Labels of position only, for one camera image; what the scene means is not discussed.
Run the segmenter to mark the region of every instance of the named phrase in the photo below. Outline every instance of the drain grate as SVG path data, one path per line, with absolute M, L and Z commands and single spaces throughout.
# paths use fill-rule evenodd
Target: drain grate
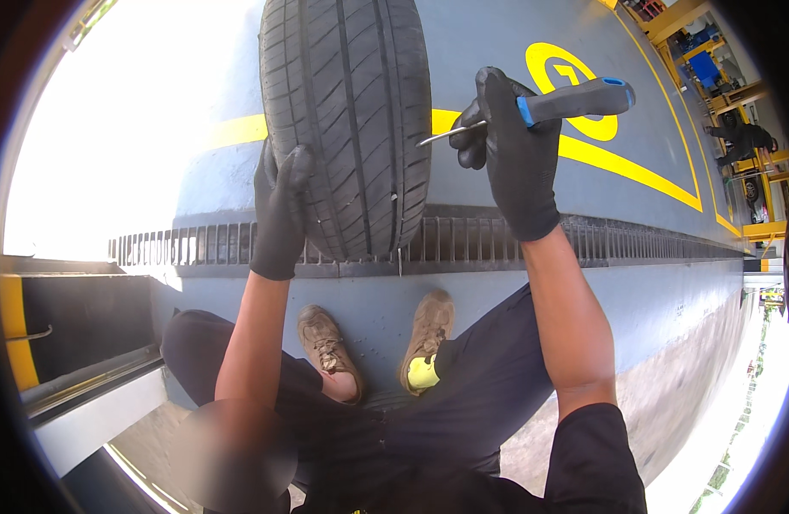
M 716 242 L 625 221 L 564 215 L 561 225 L 582 267 L 743 257 Z M 246 276 L 257 230 L 257 223 L 231 223 L 133 233 L 109 241 L 109 259 L 129 272 L 173 266 L 180 276 Z M 329 278 L 523 269 L 519 243 L 495 207 L 434 205 L 399 254 L 334 262 L 306 242 L 296 273 Z

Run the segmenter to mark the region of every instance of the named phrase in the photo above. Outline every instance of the screwdriver shaft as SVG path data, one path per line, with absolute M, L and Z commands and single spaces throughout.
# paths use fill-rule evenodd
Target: screwdriver shaft
M 437 134 L 436 136 L 432 136 L 432 137 L 429 137 L 428 139 L 424 139 L 424 140 L 420 141 L 419 143 L 417 143 L 417 146 L 425 146 L 425 145 L 428 145 L 430 142 L 434 142 L 434 141 L 436 141 L 438 139 L 443 139 L 444 137 L 453 136 L 454 134 L 460 134 L 461 132 L 465 132 L 466 130 L 474 129 L 476 127 L 482 127 L 483 125 L 485 125 L 487 123 L 488 122 L 484 119 L 483 121 L 477 122 L 477 123 L 475 123 L 473 125 L 469 125 L 468 127 L 454 128 L 452 130 L 449 130 L 448 132 L 443 132 L 442 134 Z

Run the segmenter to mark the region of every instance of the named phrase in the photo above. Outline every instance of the tire probe tool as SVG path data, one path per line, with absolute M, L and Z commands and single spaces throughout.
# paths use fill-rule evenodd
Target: tire probe tool
M 519 96 L 517 108 L 526 127 L 557 118 L 577 118 L 586 114 L 622 114 L 635 104 L 635 90 L 626 81 L 613 77 L 598 77 L 577 86 L 560 87 L 538 96 Z M 444 137 L 482 127 L 486 120 L 468 127 L 460 127 L 437 134 L 417 143 L 425 146 Z

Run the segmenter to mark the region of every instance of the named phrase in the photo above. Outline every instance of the black sleeve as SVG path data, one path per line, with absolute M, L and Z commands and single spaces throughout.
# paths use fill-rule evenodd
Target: black sleeve
M 646 512 L 643 482 L 620 409 L 593 404 L 561 421 L 554 434 L 545 499 L 575 511 L 594 506 L 588 511 Z
M 765 148 L 771 151 L 774 143 L 771 140 L 771 134 L 766 129 L 759 125 L 746 125 L 746 127 L 751 134 L 751 145 L 754 148 Z

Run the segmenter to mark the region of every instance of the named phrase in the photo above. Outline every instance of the black glove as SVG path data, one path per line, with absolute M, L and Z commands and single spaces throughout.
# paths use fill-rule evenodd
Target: black glove
M 255 171 L 257 241 L 249 268 L 270 281 L 294 277 L 294 266 L 306 242 L 301 193 L 314 164 L 309 149 L 300 145 L 278 172 L 271 142 L 266 139 L 263 143 Z
M 484 119 L 488 125 L 455 134 L 449 144 L 458 150 L 463 168 L 480 170 L 486 165 L 492 196 L 514 238 L 540 239 L 560 223 L 552 186 L 563 121 L 552 119 L 526 128 L 517 97 L 537 94 L 498 68 L 481 68 L 475 82 L 477 98 L 452 128 Z

